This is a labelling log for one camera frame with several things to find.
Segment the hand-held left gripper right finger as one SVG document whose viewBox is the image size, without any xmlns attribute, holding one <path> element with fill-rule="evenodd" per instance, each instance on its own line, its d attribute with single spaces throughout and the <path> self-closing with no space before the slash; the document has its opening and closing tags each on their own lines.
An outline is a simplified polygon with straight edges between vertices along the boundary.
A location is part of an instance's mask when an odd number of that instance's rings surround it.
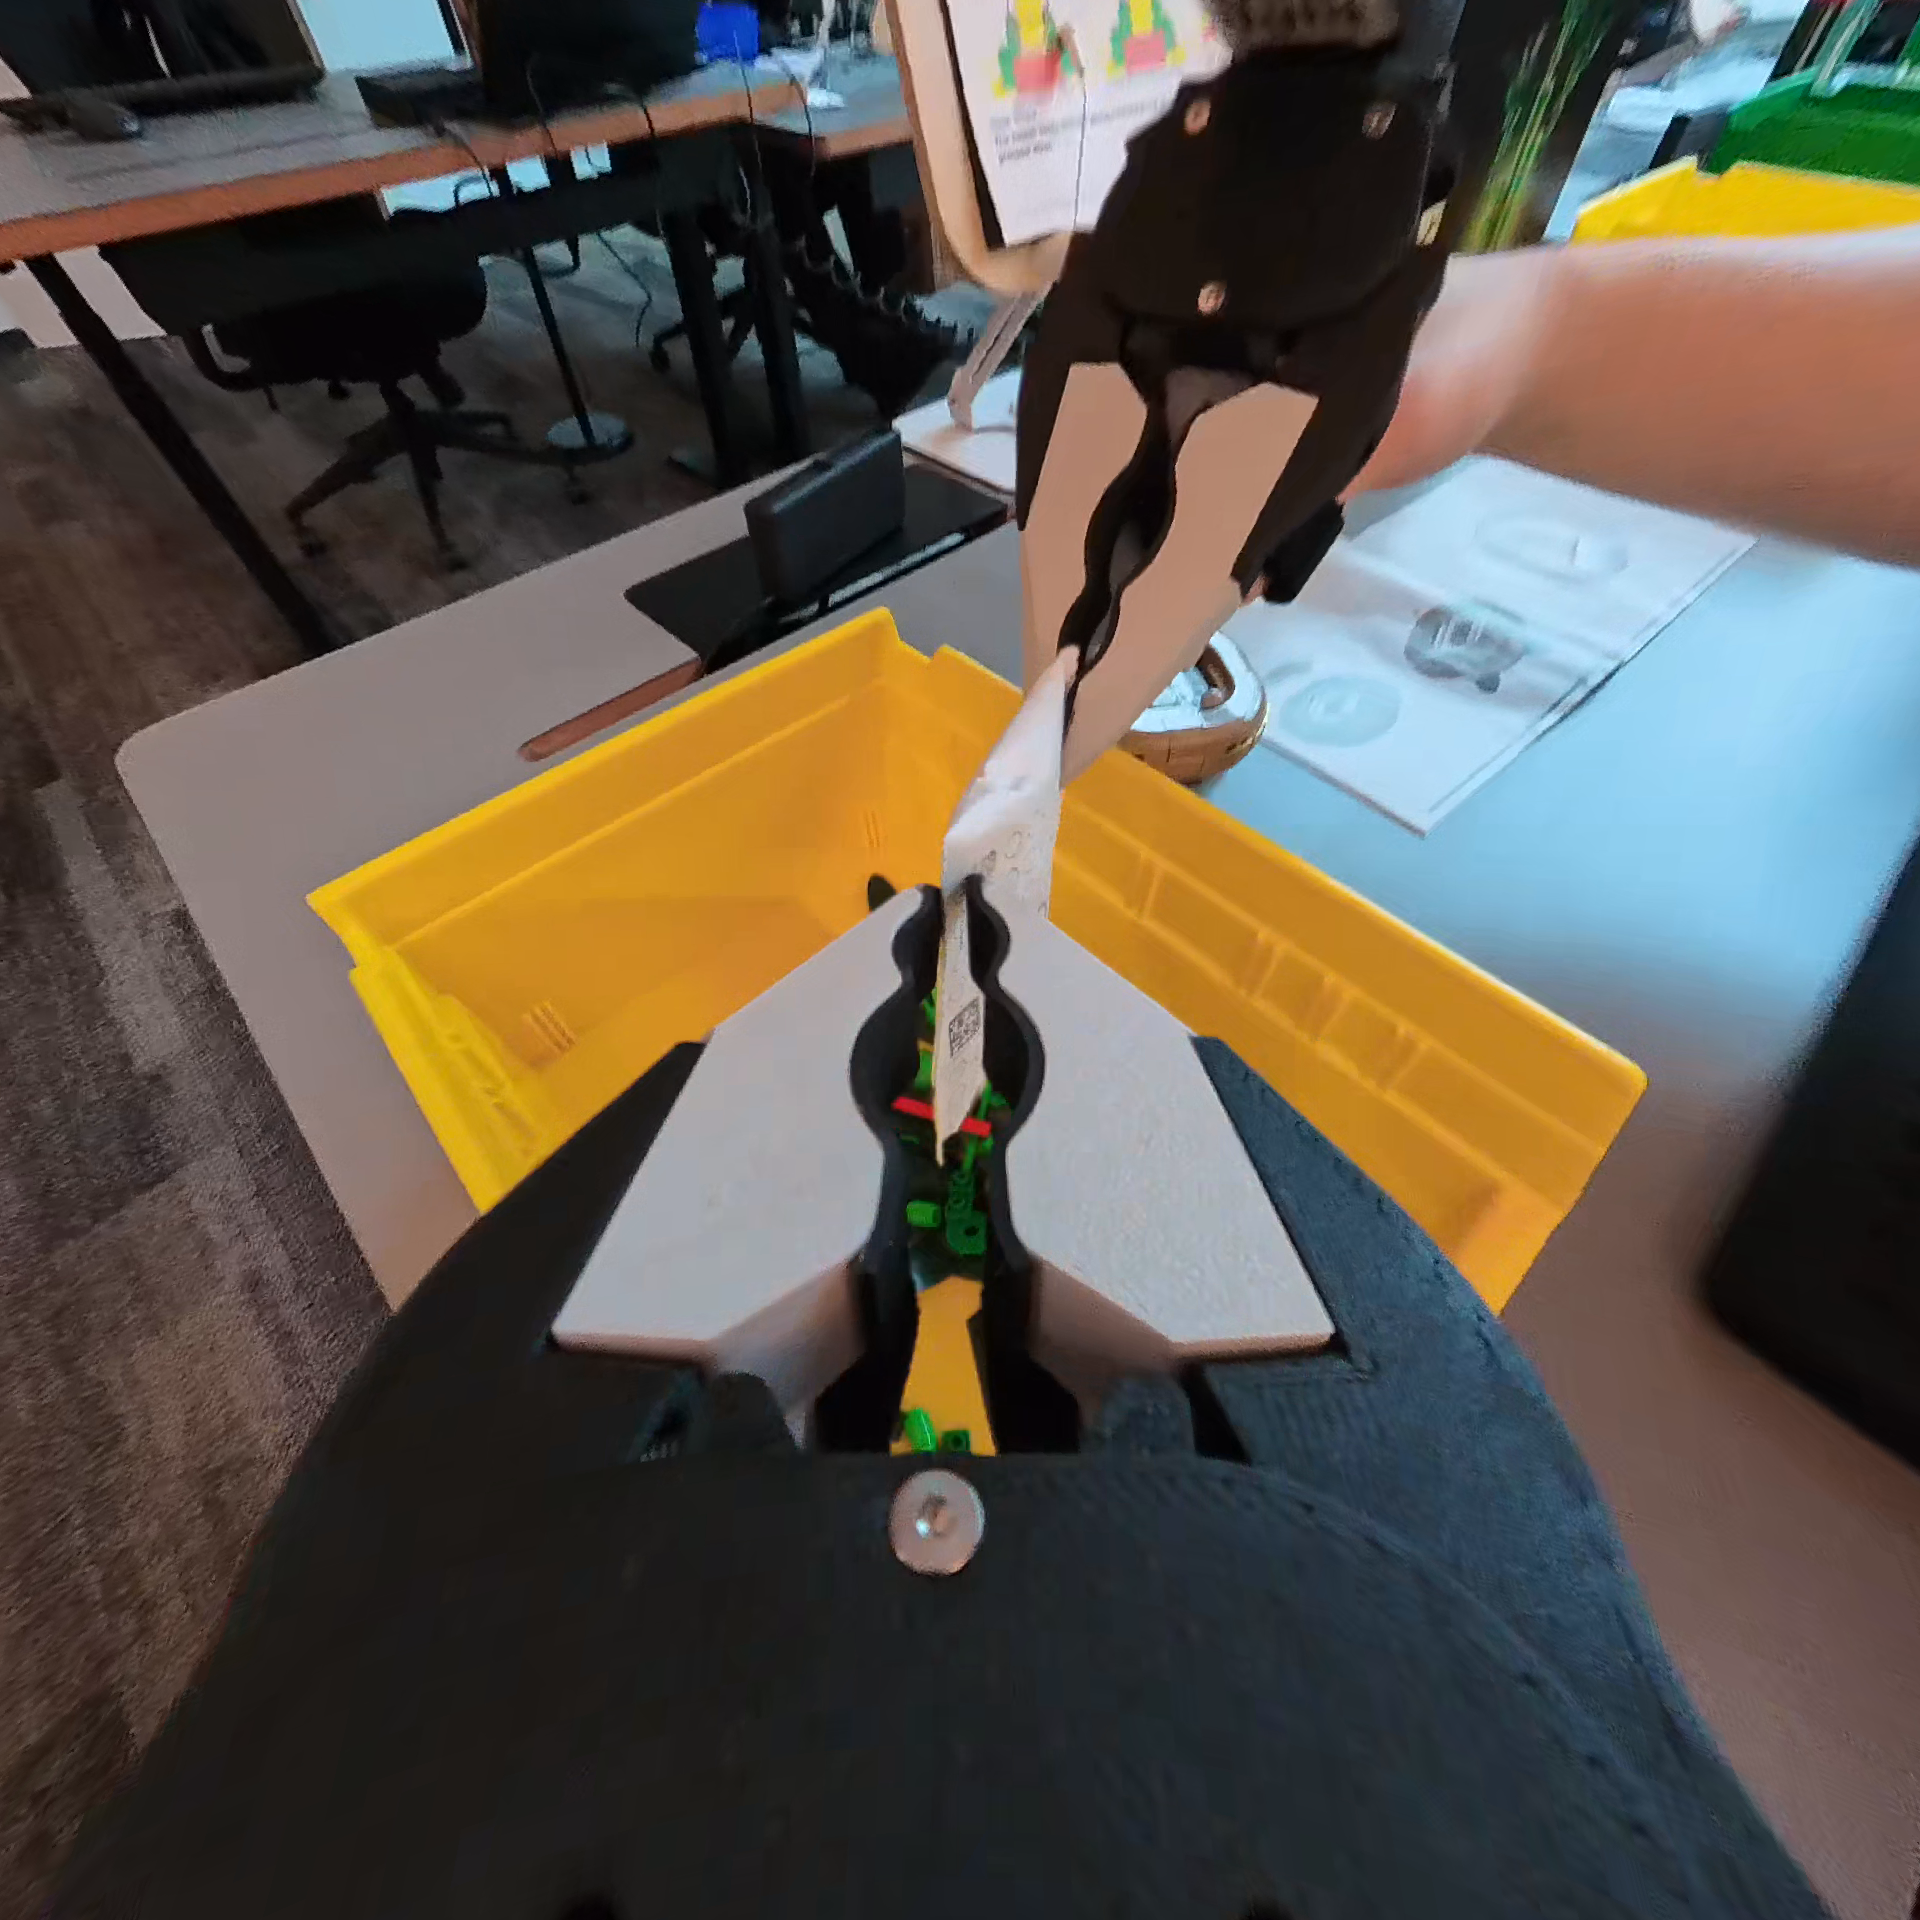
<svg viewBox="0 0 1920 1920">
<path fill-rule="evenodd" d="M 976 887 L 991 1152 L 976 1360 L 998 1451 L 1075 1451 L 1124 1383 L 1325 1355 L 1337 1324 L 1199 1037 Z"/>
</svg>

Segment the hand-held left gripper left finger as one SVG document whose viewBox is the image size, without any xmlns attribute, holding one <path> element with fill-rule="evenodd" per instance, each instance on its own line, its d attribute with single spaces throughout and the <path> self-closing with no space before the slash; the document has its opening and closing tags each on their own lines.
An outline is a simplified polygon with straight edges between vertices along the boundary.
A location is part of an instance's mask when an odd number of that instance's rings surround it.
<svg viewBox="0 0 1920 1920">
<path fill-rule="evenodd" d="M 752 1376 L 815 1444 L 886 1447 L 919 1328 L 891 1101 L 936 941 L 936 891 L 902 888 L 710 1031 L 557 1345 Z"/>
</svg>

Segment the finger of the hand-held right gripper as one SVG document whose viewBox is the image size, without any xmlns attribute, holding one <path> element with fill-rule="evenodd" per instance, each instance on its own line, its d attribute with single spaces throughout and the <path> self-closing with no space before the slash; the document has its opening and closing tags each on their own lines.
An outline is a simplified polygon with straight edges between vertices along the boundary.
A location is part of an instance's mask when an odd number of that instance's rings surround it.
<svg viewBox="0 0 1920 1920">
<path fill-rule="evenodd" d="M 1056 654 L 1089 668 L 1112 637 L 1124 569 L 1139 557 L 1128 470 L 1148 408 L 1120 364 L 1075 364 L 1023 504 L 1023 689 Z"/>
<path fill-rule="evenodd" d="M 1120 744 L 1245 601 L 1257 564 L 1244 549 L 1315 412 L 1316 399 L 1293 388 L 1244 388 L 1188 420 L 1165 526 L 1118 585 L 1108 631 L 1079 668 L 1065 784 Z"/>
</svg>

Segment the pile of green toy bricks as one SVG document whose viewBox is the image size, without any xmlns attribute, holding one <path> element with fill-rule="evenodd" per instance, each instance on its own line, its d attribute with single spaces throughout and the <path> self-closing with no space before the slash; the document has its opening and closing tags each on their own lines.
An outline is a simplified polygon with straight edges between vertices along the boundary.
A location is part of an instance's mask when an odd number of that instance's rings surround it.
<svg viewBox="0 0 1920 1920">
<path fill-rule="evenodd" d="M 980 1311 L 991 1223 L 988 1175 L 997 1168 L 1009 1103 L 982 1083 L 958 1137 L 932 1137 L 932 995 L 919 1006 L 917 1069 L 888 1111 L 905 1152 L 902 1230 L 919 1324 L 894 1421 L 895 1455 L 991 1455 L 991 1414 L 980 1374 Z"/>
</svg>

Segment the small white paper bag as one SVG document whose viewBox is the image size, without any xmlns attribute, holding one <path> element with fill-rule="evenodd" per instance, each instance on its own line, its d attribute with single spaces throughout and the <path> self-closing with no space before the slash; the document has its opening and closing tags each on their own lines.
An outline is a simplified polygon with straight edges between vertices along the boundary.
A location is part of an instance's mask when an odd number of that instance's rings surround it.
<svg viewBox="0 0 1920 1920">
<path fill-rule="evenodd" d="M 932 989 L 931 1111 L 934 1157 L 984 1088 L 984 992 L 971 955 L 969 902 L 1044 917 L 1063 819 L 1065 725 L 1079 652 L 1067 646 L 1023 695 L 980 760 L 944 837 L 944 931 Z"/>
</svg>

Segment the person's right forearm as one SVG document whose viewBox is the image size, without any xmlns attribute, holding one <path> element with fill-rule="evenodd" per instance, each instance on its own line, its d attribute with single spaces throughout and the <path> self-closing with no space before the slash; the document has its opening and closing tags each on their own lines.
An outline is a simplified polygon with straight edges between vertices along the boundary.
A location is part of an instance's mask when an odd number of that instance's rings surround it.
<svg viewBox="0 0 1920 1920">
<path fill-rule="evenodd" d="M 1344 500 L 1487 454 L 1918 561 L 1918 231 L 1455 255 Z"/>
</svg>

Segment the wooden top desk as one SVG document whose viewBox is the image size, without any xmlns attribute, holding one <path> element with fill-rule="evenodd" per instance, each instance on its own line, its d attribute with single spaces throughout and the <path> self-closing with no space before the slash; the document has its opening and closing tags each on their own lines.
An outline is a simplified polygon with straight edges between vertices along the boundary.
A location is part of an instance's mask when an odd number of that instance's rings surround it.
<svg viewBox="0 0 1920 1920">
<path fill-rule="evenodd" d="M 535 195 L 503 180 L 492 198 L 467 204 L 431 231 L 316 252 L 227 291 L 214 288 L 213 257 L 200 254 L 185 268 L 190 317 L 211 325 L 340 292 L 430 248 L 451 257 L 518 254 L 653 212 L 663 217 L 676 283 L 685 291 L 685 317 L 709 319 L 710 286 L 700 283 L 689 254 L 689 207 L 715 196 L 733 172 L 756 180 L 769 157 L 855 159 L 910 149 L 911 134 L 895 62 L 878 62 L 864 85 L 852 79 L 845 104 L 827 112 L 811 110 L 807 87 L 773 64 L 709 64 L 639 99 L 615 94 L 526 124 L 452 121 L 440 131 L 384 128 L 368 117 L 353 78 L 329 76 L 309 102 L 252 104 L 157 128 L 125 144 L 119 159 L 108 144 L 4 133 L 1 255 L 51 297 L 85 357 L 289 629 L 300 656 L 313 659 L 345 646 L 347 637 L 303 597 L 279 549 L 63 272 L 62 254 L 227 229 L 467 172 L 505 175 L 513 159 L 559 169 L 571 153 L 637 149 L 649 161 L 643 175 L 555 180 Z"/>
</svg>

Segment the white stand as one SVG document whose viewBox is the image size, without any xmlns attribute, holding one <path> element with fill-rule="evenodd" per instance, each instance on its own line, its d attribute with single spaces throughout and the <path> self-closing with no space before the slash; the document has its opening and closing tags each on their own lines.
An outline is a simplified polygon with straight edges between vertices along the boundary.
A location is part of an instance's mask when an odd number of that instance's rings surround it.
<svg viewBox="0 0 1920 1920">
<path fill-rule="evenodd" d="M 945 396 L 895 417 L 902 452 L 988 489 L 1004 500 L 1017 492 L 1020 344 L 1044 294 L 1000 302 L 976 335 Z"/>
</svg>

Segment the brown round toy brick pot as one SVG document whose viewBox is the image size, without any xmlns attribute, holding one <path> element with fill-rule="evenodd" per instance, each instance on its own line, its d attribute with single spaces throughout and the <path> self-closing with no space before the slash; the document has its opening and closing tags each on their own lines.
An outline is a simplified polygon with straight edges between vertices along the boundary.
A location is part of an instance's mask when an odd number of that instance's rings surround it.
<svg viewBox="0 0 1920 1920">
<path fill-rule="evenodd" d="M 1247 757 L 1264 733 L 1265 711 L 1259 673 L 1221 631 L 1140 712 L 1120 749 L 1171 782 L 1197 788 Z"/>
</svg>

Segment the black device on mat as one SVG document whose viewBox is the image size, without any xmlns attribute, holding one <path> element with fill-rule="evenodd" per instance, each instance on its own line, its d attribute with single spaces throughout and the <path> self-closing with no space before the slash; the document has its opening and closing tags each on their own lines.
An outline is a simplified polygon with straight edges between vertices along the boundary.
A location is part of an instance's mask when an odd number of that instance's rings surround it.
<svg viewBox="0 0 1920 1920">
<path fill-rule="evenodd" d="M 776 567 L 760 557 L 760 544 L 753 539 L 763 520 L 782 519 L 779 511 L 758 511 L 773 496 L 773 486 L 749 496 L 742 511 L 745 533 L 623 589 L 628 607 L 689 649 L 707 673 L 739 665 L 864 592 L 875 592 L 998 529 L 1012 509 L 1004 496 L 948 470 L 910 463 L 902 468 L 899 526 L 864 519 L 855 527 L 856 545 L 835 567 L 823 567 L 811 555 L 845 539 L 805 535 L 798 555 Z"/>
</svg>

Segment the open instruction booklet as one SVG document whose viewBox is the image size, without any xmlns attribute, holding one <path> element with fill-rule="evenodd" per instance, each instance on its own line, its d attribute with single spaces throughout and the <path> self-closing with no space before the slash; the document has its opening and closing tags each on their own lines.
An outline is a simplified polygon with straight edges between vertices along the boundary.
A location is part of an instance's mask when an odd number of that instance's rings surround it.
<svg viewBox="0 0 1920 1920">
<path fill-rule="evenodd" d="M 1262 743 L 1428 831 L 1631 656 L 1646 619 L 1527 613 L 1342 544 L 1287 604 L 1225 627 L 1265 696 Z"/>
</svg>

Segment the wooden document board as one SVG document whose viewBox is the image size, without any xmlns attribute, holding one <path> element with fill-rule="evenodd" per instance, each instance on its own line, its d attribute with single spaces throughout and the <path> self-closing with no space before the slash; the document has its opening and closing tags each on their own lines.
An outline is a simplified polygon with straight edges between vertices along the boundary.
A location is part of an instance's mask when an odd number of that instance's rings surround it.
<svg viewBox="0 0 1920 1920">
<path fill-rule="evenodd" d="M 989 239 L 945 5 L 886 3 L 883 8 L 944 265 L 998 300 L 1043 297 L 1059 278 L 1069 243 L 1059 233 L 1023 245 Z"/>
</svg>

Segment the green plastic bin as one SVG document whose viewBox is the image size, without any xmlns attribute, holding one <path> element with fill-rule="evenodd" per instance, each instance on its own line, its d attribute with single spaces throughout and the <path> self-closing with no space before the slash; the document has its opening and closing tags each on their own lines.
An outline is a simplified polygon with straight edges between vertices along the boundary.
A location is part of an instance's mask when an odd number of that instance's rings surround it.
<svg viewBox="0 0 1920 1920">
<path fill-rule="evenodd" d="M 1769 83 L 1727 112 L 1697 167 L 1716 175 L 1739 161 L 1918 184 L 1918 85 L 1878 68 L 1829 91 L 1812 73 Z"/>
</svg>

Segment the dark blurred box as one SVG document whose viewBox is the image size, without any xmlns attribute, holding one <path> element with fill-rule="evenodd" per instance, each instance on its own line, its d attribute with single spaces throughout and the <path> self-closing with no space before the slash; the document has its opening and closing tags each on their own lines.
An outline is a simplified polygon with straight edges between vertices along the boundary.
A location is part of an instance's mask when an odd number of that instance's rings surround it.
<svg viewBox="0 0 1920 1920">
<path fill-rule="evenodd" d="M 1703 1265 L 1723 1328 L 1918 1464 L 1918 853 Z"/>
</svg>

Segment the black office chair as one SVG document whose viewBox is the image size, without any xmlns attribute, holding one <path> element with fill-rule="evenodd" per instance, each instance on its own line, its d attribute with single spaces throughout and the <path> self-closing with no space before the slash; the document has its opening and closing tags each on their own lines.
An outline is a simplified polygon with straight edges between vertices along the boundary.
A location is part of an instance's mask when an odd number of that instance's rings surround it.
<svg viewBox="0 0 1920 1920">
<path fill-rule="evenodd" d="M 446 452 L 559 468 L 567 496 L 583 500 L 583 470 L 633 446 L 622 420 L 589 407 L 533 252 L 518 260 L 568 415 L 527 440 L 508 414 L 469 403 L 446 349 L 487 317 L 489 276 L 446 212 L 389 209 L 365 195 L 109 243 L 102 257 L 214 388 L 267 404 L 289 388 L 377 397 L 369 423 L 284 507 L 309 557 L 325 549 L 313 511 L 393 463 L 409 468 L 431 544 L 456 569 L 440 507 Z"/>
</svg>

